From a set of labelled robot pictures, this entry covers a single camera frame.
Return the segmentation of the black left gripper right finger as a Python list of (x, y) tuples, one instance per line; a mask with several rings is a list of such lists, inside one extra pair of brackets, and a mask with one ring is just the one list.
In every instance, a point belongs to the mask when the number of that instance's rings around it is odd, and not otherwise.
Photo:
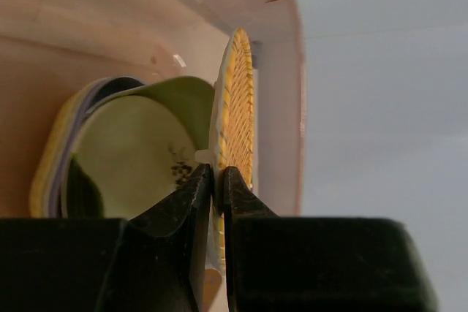
[(223, 174), (231, 311), (437, 311), (406, 227), (388, 218), (281, 217)]

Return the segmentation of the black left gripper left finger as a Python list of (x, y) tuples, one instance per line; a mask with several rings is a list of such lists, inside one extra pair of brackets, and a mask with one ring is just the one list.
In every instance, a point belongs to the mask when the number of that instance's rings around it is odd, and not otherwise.
[(211, 169), (137, 218), (1, 221), (3, 311), (199, 311)]

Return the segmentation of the cream round plate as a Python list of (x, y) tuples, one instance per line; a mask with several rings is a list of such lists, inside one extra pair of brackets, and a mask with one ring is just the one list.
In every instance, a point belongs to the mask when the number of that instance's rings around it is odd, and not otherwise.
[(164, 105), (124, 96), (98, 107), (73, 143), (61, 186), (66, 218), (132, 219), (180, 188), (194, 144)]

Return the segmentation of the woven yellow round plate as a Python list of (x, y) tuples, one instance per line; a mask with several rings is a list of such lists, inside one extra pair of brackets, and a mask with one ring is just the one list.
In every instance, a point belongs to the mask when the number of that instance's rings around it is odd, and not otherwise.
[(209, 239), (214, 252), (210, 259), (224, 275), (223, 173), (227, 167), (236, 167), (248, 186), (254, 173), (254, 69), (249, 37), (243, 28), (233, 32), (224, 50), (215, 82), (208, 150), (214, 175)]

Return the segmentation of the yellow square panda plate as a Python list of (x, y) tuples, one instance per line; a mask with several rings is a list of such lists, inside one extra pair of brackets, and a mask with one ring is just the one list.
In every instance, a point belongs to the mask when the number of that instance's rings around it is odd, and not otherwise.
[(58, 159), (56, 152), (59, 151), (59, 132), (64, 131), (65, 114), (70, 111), (71, 108), (67, 106), (67, 101), (65, 101), (53, 122), (42, 157), (39, 160), (37, 171), (35, 172), (31, 183), (29, 192), (29, 210), (31, 216), (35, 218), (48, 218), (40, 214), (42, 201), (45, 198), (44, 190), (50, 182), (51, 170), (53, 169), (54, 161)]

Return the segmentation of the purple rimmed square plate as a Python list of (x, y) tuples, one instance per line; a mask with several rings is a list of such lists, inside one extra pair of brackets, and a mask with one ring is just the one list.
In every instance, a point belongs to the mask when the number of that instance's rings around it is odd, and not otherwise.
[(65, 114), (64, 131), (59, 132), (60, 143), (56, 152), (58, 159), (54, 161), (50, 182), (44, 190), (45, 198), (42, 201), (41, 215), (52, 218), (60, 216), (61, 186), (68, 167), (72, 144), (89, 110), (110, 95), (143, 85), (141, 80), (134, 77), (109, 77), (90, 83), (67, 100), (67, 106), (71, 111)]

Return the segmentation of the green square panda plate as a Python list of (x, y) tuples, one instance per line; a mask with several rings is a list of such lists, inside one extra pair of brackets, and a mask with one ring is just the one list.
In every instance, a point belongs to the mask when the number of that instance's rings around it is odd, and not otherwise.
[(164, 105), (184, 125), (198, 150), (208, 147), (214, 87), (193, 76), (145, 84), (134, 77), (120, 76), (100, 83), (85, 105), (89, 114), (118, 96), (144, 96)]

